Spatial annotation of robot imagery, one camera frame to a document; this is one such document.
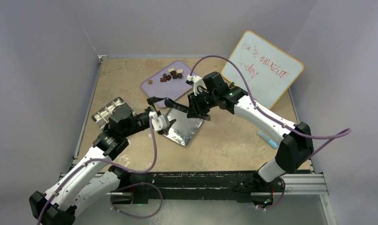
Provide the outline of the pink divided chocolate tin box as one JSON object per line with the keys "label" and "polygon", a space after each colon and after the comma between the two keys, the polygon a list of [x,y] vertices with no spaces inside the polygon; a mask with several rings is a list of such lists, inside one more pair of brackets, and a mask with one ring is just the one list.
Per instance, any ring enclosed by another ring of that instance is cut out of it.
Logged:
{"label": "pink divided chocolate tin box", "polygon": [[136,112],[130,107],[130,105],[123,100],[121,97],[116,97],[105,106],[97,110],[93,115],[91,115],[92,121],[102,130],[108,123],[108,119],[111,114],[114,112],[115,108],[120,105],[126,105],[130,108],[133,115],[136,115]]}

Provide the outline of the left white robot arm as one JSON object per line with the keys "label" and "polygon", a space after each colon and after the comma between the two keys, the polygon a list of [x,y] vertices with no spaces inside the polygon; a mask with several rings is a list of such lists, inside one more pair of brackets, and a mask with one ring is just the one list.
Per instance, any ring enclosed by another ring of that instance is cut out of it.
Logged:
{"label": "left white robot arm", "polygon": [[[170,98],[150,97],[148,108],[143,113],[133,114],[129,105],[117,105],[111,111],[107,123],[97,136],[84,157],[55,185],[44,193],[34,192],[30,198],[30,208],[38,225],[71,225],[79,209],[83,209],[97,195],[117,190],[126,191],[130,186],[129,177],[107,172],[100,181],[91,183],[94,176],[107,165],[128,173],[150,172],[158,157],[156,134],[167,133],[175,122],[155,108],[155,103],[163,101],[169,108],[186,113],[188,107]],[[128,146],[128,137],[149,129],[153,142],[153,160],[144,170],[130,169],[114,162]]]}

